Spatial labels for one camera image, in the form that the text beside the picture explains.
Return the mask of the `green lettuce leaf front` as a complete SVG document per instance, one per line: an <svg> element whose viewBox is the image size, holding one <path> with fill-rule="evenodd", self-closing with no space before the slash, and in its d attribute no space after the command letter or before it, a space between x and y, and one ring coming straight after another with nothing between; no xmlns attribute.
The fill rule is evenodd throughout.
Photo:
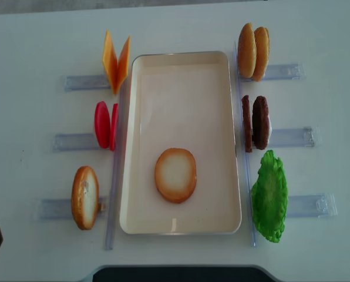
<svg viewBox="0 0 350 282"><path fill-rule="evenodd" d="M278 243L285 228L288 186L283 162L273 150L266 151L261 158L251 200L255 228L268 241Z"/></svg>

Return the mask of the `bread slice on tray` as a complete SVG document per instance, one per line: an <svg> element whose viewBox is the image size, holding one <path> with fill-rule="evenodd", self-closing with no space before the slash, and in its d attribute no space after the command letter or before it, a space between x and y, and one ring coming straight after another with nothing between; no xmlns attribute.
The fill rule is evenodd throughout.
<svg viewBox="0 0 350 282"><path fill-rule="evenodd" d="M154 179L158 192L167 201L186 201L193 194L197 184L194 156L186 149L166 149L156 162Z"/></svg>

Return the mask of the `right red tomato slice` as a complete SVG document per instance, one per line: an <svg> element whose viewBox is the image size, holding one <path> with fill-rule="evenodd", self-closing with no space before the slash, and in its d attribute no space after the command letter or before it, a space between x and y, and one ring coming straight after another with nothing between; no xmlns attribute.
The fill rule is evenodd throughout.
<svg viewBox="0 0 350 282"><path fill-rule="evenodd" d="M117 125L119 119L119 104L115 103L112 110L111 128L110 128L110 150L114 151L116 147Z"/></svg>

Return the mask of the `red tomato slice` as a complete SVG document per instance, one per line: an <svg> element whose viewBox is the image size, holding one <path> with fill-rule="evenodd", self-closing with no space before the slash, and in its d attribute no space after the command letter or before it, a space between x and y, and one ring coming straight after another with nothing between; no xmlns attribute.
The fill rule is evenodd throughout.
<svg viewBox="0 0 350 282"><path fill-rule="evenodd" d="M110 150L114 151L116 147L117 125L119 119L119 104L115 103L112 110L111 128L110 128Z"/></svg>
<svg viewBox="0 0 350 282"><path fill-rule="evenodd" d="M97 103L94 117L94 129L99 146L103 149L109 147L110 117L104 101Z"/></svg>

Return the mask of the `left red tomato slice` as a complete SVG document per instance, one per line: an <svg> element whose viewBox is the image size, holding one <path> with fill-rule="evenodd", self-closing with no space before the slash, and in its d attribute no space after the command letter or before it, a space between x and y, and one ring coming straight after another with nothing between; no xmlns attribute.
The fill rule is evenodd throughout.
<svg viewBox="0 0 350 282"><path fill-rule="evenodd" d="M94 129L99 146L103 149L109 147L110 117L104 101L97 103L94 117Z"/></svg>

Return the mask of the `left brown meat patty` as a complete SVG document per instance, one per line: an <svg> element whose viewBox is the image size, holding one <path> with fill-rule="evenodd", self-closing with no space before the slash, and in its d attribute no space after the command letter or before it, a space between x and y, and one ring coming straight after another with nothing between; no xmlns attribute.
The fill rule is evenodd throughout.
<svg viewBox="0 0 350 282"><path fill-rule="evenodd" d="M252 142L252 129L251 129L251 115L250 115L250 103L249 96L245 95L241 99L242 110L243 110L243 126L245 136L245 151L251 153L253 150Z"/></svg>

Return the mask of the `brown meat patty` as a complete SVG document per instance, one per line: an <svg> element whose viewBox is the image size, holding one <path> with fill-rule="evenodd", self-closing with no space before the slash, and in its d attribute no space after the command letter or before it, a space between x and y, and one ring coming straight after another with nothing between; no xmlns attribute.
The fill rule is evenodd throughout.
<svg viewBox="0 0 350 282"><path fill-rule="evenodd" d="M257 149L264 150L270 135L270 119L267 100L257 96L253 104L253 142Z"/></svg>
<svg viewBox="0 0 350 282"><path fill-rule="evenodd" d="M243 126L245 136L245 151L251 153L253 150L252 142L252 129L251 129L251 115L250 115L250 103L249 96L245 95L241 99L242 110L243 110Z"/></svg>

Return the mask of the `right brown meat patty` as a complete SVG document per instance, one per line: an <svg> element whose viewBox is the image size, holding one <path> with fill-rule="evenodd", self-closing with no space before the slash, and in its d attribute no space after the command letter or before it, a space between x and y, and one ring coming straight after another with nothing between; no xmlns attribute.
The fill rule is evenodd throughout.
<svg viewBox="0 0 350 282"><path fill-rule="evenodd" d="M267 100L257 96L253 104L253 142L257 149L264 150L270 135L270 119Z"/></svg>

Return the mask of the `right orange cheese slice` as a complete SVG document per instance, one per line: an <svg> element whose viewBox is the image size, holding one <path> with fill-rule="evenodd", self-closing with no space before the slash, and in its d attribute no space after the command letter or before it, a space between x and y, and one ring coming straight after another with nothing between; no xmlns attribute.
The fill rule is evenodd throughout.
<svg viewBox="0 0 350 282"><path fill-rule="evenodd" d="M129 57L130 57L130 36L127 38L117 62L117 76L114 93L117 95L120 87L129 73Z"/></svg>

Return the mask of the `orange cheese slice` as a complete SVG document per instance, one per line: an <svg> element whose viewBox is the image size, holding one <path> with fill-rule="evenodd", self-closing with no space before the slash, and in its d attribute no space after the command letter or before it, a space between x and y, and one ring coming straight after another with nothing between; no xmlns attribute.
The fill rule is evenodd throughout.
<svg viewBox="0 0 350 282"><path fill-rule="evenodd" d="M129 73L129 57L130 57L130 36L127 38L117 62L117 76L114 93L117 95L120 87Z"/></svg>
<svg viewBox="0 0 350 282"><path fill-rule="evenodd" d="M117 75L117 57L116 52L113 46L113 41L109 30L106 31L104 45L103 45L103 54L102 54L102 63L105 70L105 74L111 86L113 93L117 94L116 89L116 75Z"/></svg>

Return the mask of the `clear holder for cheese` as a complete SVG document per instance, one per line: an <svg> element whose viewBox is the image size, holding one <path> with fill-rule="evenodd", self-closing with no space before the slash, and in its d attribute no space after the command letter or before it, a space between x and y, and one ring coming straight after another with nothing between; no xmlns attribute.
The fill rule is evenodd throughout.
<svg viewBox="0 0 350 282"><path fill-rule="evenodd" d="M61 76L60 87L65 92L79 90L111 89L106 75L67 75Z"/></svg>

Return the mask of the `upright bread slice left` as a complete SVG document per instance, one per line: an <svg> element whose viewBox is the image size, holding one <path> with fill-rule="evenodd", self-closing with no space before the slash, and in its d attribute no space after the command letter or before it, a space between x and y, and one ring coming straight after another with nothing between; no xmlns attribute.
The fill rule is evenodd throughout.
<svg viewBox="0 0 350 282"><path fill-rule="evenodd" d="M71 209L73 219L81 230L94 226L99 204L99 182L90 166L78 168L72 185Z"/></svg>

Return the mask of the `left orange cheese slice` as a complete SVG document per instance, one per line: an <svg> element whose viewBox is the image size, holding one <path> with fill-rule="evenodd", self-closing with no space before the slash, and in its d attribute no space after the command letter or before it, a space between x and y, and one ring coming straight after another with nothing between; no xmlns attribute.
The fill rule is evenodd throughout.
<svg viewBox="0 0 350 282"><path fill-rule="evenodd" d="M117 75L117 57L116 52L113 46L113 41L109 30L106 31L104 45L103 45L103 54L102 54L102 63L105 70L105 74L111 86L113 93L117 94L116 89L116 75Z"/></svg>

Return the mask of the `clear holder for tomato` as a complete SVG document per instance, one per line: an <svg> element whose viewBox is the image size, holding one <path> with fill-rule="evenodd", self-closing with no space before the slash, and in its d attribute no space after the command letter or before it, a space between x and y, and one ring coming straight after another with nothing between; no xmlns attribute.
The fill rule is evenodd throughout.
<svg viewBox="0 0 350 282"><path fill-rule="evenodd" d="M50 138L51 152L70 152L84 150L100 150L96 136L93 133L58 133Z"/></svg>

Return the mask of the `clear holder for patties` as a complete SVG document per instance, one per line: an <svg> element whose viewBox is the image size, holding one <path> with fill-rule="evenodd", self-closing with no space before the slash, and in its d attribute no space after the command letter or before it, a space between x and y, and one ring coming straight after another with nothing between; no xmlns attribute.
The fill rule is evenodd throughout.
<svg viewBox="0 0 350 282"><path fill-rule="evenodd" d="M268 147L315 147L322 143L319 127L297 129L273 129Z"/></svg>

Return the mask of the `clear holder for bread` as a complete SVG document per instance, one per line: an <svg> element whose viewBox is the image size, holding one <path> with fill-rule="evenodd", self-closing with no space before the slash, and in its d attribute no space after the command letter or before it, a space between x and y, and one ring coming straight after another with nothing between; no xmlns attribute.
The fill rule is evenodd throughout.
<svg viewBox="0 0 350 282"><path fill-rule="evenodd" d="M38 199L33 203L36 221L73 220L71 199Z"/></svg>

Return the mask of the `clear holder for lettuce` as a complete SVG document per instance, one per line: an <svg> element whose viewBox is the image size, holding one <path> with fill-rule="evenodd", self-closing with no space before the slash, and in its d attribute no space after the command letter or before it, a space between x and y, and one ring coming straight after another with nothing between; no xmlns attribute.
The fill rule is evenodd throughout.
<svg viewBox="0 0 350 282"><path fill-rule="evenodd" d="M335 198L332 193L288 197L288 218L322 218L337 215Z"/></svg>

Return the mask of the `cream rectangular tray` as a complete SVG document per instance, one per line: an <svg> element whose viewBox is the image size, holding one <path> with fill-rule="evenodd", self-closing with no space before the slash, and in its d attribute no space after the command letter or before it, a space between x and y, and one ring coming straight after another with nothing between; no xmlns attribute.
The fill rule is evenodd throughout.
<svg viewBox="0 0 350 282"><path fill-rule="evenodd" d="M241 201L228 56L221 51L142 55L132 64L120 226L127 234L231 234ZM169 148L196 161L194 193L170 203L155 165Z"/></svg>

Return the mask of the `left bun slice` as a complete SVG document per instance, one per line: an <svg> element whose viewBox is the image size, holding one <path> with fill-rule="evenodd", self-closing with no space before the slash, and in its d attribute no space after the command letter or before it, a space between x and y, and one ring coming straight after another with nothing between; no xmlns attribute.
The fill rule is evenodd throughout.
<svg viewBox="0 0 350 282"><path fill-rule="evenodd" d="M245 78L251 78L256 64L257 47L252 23L245 24L240 32L237 47L237 63L239 73Z"/></svg>

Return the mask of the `bun slice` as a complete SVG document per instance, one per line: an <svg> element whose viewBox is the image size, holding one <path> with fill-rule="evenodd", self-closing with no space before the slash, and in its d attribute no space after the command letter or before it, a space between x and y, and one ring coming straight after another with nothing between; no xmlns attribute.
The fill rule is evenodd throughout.
<svg viewBox="0 0 350 282"><path fill-rule="evenodd" d="M261 26L254 31L257 57L252 79L256 82L260 81L264 75L268 65L270 54L270 37L268 29Z"/></svg>
<svg viewBox="0 0 350 282"><path fill-rule="evenodd" d="M239 73L245 78L251 78L256 64L257 47L252 23L245 24L240 32L237 47L237 63Z"/></svg>

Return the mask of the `clear holder for buns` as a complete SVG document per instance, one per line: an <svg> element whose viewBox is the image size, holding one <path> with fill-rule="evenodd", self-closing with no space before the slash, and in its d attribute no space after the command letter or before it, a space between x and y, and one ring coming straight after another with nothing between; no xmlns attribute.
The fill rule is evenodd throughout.
<svg viewBox="0 0 350 282"><path fill-rule="evenodd" d="M305 78L301 63L268 65L262 80L300 80Z"/></svg>

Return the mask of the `right bun slice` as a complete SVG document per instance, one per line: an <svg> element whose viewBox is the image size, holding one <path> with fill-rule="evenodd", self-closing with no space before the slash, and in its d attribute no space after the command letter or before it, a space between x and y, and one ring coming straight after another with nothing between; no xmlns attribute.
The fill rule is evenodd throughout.
<svg viewBox="0 0 350 282"><path fill-rule="evenodd" d="M264 75L268 65L270 54L270 37L268 29L261 26L254 31L257 57L252 79L256 82L260 81Z"/></svg>

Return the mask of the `black base bottom edge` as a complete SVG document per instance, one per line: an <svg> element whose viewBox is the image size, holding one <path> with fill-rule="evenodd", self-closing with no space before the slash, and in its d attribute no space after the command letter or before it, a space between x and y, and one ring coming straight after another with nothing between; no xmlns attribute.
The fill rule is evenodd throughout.
<svg viewBox="0 0 350 282"><path fill-rule="evenodd" d="M254 267L121 266L97 271L93 281L275 281L275 278Z"/></svg>

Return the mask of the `left clear long rail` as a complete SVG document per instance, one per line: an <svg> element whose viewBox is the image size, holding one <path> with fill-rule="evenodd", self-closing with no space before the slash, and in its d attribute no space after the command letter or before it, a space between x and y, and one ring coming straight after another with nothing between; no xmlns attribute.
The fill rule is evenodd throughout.
<svg viewBox="0 0 350 282"><path fill-rule="evenodd" d="M124 136L125 136L125 110L126 110L126 94L129 91L127 86L124 85L120 88L119 93L119 121L117 124L117 140L116 140L116 149L114 152L113 159L113 171L112 171L112 185L109 193L109 210L107 217L107 228L105 236L105 250L113 249L113 242L116 230L116 213L117 213L117 192L119 188L119 179L120 179L120 166L121 161L124 159Z"/></svg>

